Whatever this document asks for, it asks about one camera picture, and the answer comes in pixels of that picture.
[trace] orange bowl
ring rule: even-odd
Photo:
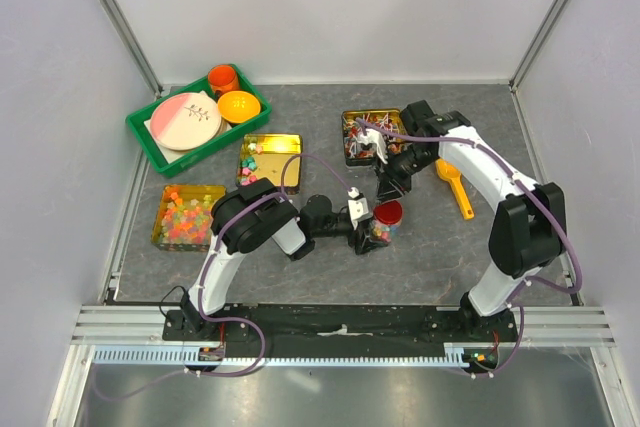
[[[218,110],[227,122],[242,124],[260,113],[260,101],[249,92],[234,90],[218,99]]]

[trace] yellow scoop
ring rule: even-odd
[[[469,197],[467,197],[462,182],[460,182],[460,171],[449,162],[438,159],[436,160],[436,172],[438,172],[438,177],[451,185],[451,190],[453,190],[453,195],[456,197],[458,206],[460,206],[460,212],[462,212],[464,220],[473,219],[474,213]]]

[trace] orange cup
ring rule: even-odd
[[[209,86],[216,96],[221,96],[232,90],[240,90],[238,74],[230,65],[218,65],[207,75]]]

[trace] black mounting base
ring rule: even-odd
[[[458,309],[415,305],[227,304],[218,316],[255,322],[266,336],[267,358],[441,356],[446,342],[491,344],[494,331],[501,342],[514,342],[517,337],[510,311],[492,316],[487,323],[473,328]],[[224,330],[228,357],[258,354],[260,339],[248,325],[227,322]],[[182,312],[172,310],[167,313],[162,338],[218,341],[220,332],[215,323],[205,323],[199,332],[194,332]]]

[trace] jar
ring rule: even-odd
[[[385,202],[373,209],[371,234],[375,240],[391,242],[402,223],[402,205],[397,200]]]

